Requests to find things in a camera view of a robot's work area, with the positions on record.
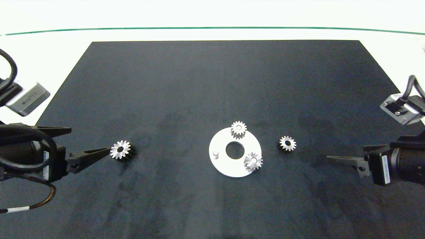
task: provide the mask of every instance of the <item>black fabric surface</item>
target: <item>black fabric surface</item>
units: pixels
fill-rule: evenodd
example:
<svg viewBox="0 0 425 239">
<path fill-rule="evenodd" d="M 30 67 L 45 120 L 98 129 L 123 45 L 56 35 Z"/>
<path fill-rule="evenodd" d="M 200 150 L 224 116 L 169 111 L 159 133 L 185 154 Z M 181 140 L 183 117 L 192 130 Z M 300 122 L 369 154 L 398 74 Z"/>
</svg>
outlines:
<svg viewBox="0 0 425 239">
<path fill-rule="evenodd" d="M 64 177 L 51 203 L 1 215 L 0 238 L 422 238 L 421 185 L 380 187 L 325 160 L 420 133 L 379 109 L 397 92 L 359 41 L 94 42 L 38 125 L 72 127 L 56 139 L 68 152 L 128 140 L 138 156 Z M 243 178 L 208 155 L 236 120 L 264 159 Z M 278 150 L 284 135 L 294 152 Z M 21 182 L 2 184 L 2 205 L 48 193 Z"/>
</svg>

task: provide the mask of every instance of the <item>spur gear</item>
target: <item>spur gear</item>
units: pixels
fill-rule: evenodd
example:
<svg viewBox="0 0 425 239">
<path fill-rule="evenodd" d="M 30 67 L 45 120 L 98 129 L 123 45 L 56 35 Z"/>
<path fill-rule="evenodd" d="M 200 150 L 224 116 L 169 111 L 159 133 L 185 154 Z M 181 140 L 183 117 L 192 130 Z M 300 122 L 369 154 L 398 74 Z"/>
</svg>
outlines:
<svg viewBox="0 0 425 239">
<path fill-rule="evenodd" d="M 256 153 L 250 153 L 245 157 L 244 165 L 246 170 L 253 172 L 256 169 L 261 168 L 263 159 Z"/>
<path fill-rule="evenodd" d="M 110 148 L 110 155 L 117 161 L 123 162 L 134 157 L 134 148 L 127 141 L 118 141 Z"/>
<path fill-rule="evenodd" d="M 246 129 L 247 126 L 243 122 L 236 121 L 230 127 L 230 133 L 232 134 L 233 138 L 242 139 L 245 136 Z"/>
<path fill-rule="evenodd" d="M 286 151 L 292 151 L 295 149 L 295 147 L 297 146 L 297 142 L 295 142 L 291 137 L 289 136 L 283 136 L 280 139 L 280 145 L 282 146 L 282 149 L 286 150 Z"/>
</svg>

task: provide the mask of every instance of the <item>label sticker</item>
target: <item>label sticker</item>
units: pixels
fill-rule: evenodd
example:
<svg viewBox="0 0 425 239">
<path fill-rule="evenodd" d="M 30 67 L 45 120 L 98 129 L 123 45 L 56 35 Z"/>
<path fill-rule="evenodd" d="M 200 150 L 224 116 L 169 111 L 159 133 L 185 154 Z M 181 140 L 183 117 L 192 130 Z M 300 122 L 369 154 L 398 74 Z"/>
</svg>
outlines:
<svg viewBox="0 0 425 239">
<path fill-rule="evenodd" d="M 388 158 L 386 155 L 382 156 L 382 170 L 384 171 L 385 184 L 390 183 L 390 169 L 388 168 Z"/>
<path fill-rule="evenodd" d="M 46 161 L 48 158 L 49 158 L 49 152 L 44 151 L 44 153 L 43 153 L 43 159 L 44 159 L 44 161 Z M 45 180 L 49 180 L 49 166 L 45 166 L 43 168 L 43 178 Z"/>
</svg>

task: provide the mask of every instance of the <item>cable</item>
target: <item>cable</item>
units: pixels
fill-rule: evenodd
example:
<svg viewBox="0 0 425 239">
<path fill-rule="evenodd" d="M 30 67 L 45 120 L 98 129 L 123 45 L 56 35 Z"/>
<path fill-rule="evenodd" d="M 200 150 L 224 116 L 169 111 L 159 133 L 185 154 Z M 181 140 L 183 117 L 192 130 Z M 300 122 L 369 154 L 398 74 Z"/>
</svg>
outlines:
<svg viewBox="0 0 425 239">
<path fill-rule="evenodd" d="M 422 90 L 421 86 L 419 85 L 418 79 L 416 79 L 415 75 L 409 76 L 409 80 L 407 81 L 407 87 L 406 91 L 404 92 L 403 96 L 401 96 L 404 100 L 407 100 L 410 93 L 412 92 L 413 86 L 418 91 L 419 95 L 425 99 L 425 92 Z"/>
<path fill-rule="evenodd" d="M 13 81 L 16 78 L 16 75 L 18 73 L 18 67 L 16 66 L 15 61 L 12 59 L 9 54 L 7 54 L 5 51 L 0 49 L 0 56 L 4 57 L 10 64 L 11 72 L 9 78 L 6 78 L 5 80 L 0 78 L 0 94 L 5 91 L 9 86 L 12 85 Z"/>
<path fill-rule="evenodd" d="M 50 202 L 56 194 L 56 187 L 55 186 L 53 186 L 51 183 L 44 181 L 44 180 L 41 180 L 39 178 L 35 178 L 35 177 L 31 177 L 31 176 L 25 176 L 25 175 L 19 175 L 19 174 L 10 174 L 10 173 L 5 173 L 5 176 L 26 179 L 26 180 L 29 180 L 31 182 L 37 182 L 37 183 L 47 185 L 47 186 L 50 187 L 50 193 L 43 201 L 40 201 L 36 204 L 26 206 L 26 207 L 20 207 L 20 208 L 3 208 L 3 209 L 0 209 L 0 213 L 11 213 L 11 212 L 26 211 L 26 210 L 30 210 L 30 209 L 34 209 L 34 208 L 39 208 L 39 207 L 47 204 L 48 202 Z"/>
<path fill-rule="evenodd" d="M 31 135 L 34 135 L 34 136 L 39 137 L 40 139 L 46 141 L 47 145 L 50 148 L 49 158 L 44 162 L 41 162 L 41 163 L 38 163 L 38 164 L 28 165 L 28 164 L 15 163 L 15 162 L 12 162 L 12 161 L 7 160 L 7 159 L 0 156 L 0 165 L 5 165 L 7 167 L 18 169 L 18 170 L 36 170 L 36 169 L 40 169 L 40 168 L 43 168 L 43 167 L 49 165 L 54 160 L 54 158 L 56 158 L 56 154 L 57 154 L 56 143 L 46 133 L 41 132 L 41 131 L 36 130 L 36 129 L 33 129 L 33 128 L 25 127 L 25 126 L 0 125 L 0 135 L 5 133 L 5 132 L 10 132 L 10 131 L 20 132 L 20 133 L 25 133 L 25 134 L 31 134 Z"/>
</svg>

